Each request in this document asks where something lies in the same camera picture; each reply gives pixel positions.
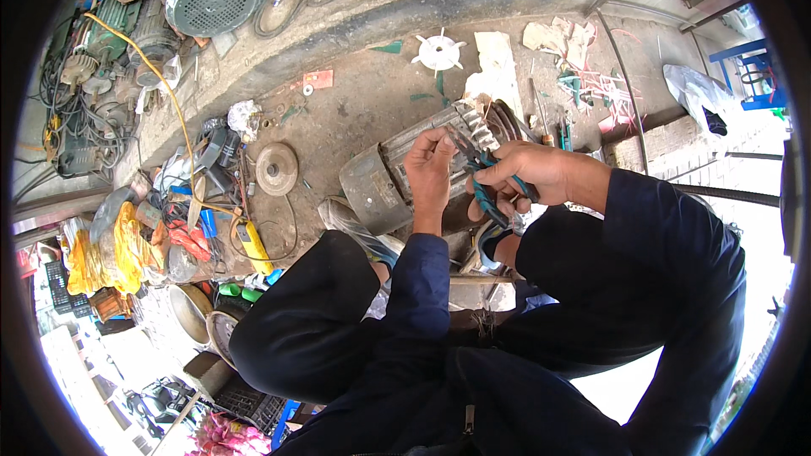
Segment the wrist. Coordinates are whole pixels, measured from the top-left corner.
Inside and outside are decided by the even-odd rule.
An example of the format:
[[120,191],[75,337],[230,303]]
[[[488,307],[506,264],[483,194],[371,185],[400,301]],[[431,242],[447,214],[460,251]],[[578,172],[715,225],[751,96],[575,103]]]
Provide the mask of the wrist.
[[563,168],[566,198],[605,214],[611,167],[583,154],[568,156]]
[[413,233],[442,237],[442,212],[414,209]]

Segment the yellow plastic bag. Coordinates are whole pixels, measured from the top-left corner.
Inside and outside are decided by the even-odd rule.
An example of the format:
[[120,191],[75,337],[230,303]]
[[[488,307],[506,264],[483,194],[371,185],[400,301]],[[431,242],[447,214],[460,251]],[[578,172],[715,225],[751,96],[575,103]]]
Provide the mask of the yellow plastic bag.
[[97,290],[113,285],[101,260],[101,250],[98,245],[90,244],[90,232],[86,229],[76,231],[76,240],[67,262],[71,269],[67,291],[72,295],[84,293],[91,296]]
[[126,201],[118,212],[113,229],[115,234],[115,265],[118,267],[116,289],[135,294],[141,288],[145,266],[156,266],[152,246],[142,238],[141,223],[136,220],[136,208]]

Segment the zipper pull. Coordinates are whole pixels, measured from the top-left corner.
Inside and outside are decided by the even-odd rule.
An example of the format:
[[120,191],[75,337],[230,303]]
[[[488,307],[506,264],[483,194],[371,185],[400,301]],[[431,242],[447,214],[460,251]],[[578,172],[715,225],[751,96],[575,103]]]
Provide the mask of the zipper pull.
[[475,405],[465,406],[465,429],[462,431],[465,435],[473,434],[473,416],[476,411]]

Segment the perforated grille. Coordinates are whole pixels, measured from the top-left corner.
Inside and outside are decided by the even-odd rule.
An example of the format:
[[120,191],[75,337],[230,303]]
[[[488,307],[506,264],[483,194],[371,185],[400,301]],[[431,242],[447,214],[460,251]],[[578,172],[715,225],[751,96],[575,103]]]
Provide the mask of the perforated grille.
[[182,0],[180,12],[188,30],[216,35],[239,25],[250,15],[248,0]]

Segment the pink plastic bundle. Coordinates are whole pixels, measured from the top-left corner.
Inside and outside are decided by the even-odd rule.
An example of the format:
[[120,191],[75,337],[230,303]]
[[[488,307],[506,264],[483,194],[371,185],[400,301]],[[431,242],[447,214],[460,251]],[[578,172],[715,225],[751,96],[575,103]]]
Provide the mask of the pink plastic bundle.
[[262,456],[270,452],[270,438],[253,426],[227,419],[222,412],[208,414],[192,438],[197,451],[186,456]]

